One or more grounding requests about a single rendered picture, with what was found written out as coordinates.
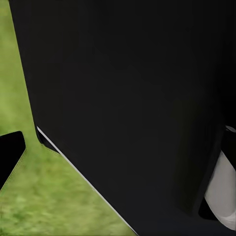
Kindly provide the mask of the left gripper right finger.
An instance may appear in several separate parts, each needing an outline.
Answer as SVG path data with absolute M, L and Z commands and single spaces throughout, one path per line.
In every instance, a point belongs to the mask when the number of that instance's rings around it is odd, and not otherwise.
M 236 170 L 236 133 L 231 131 L 224 131 L 220 149 L 228 158 L 234 169 Z

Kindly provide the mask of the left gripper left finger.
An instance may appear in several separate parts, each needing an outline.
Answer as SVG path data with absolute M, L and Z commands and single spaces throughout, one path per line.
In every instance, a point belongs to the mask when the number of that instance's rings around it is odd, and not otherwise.
M 26 149 L 21 131 L 0 136 L 0 190 Z

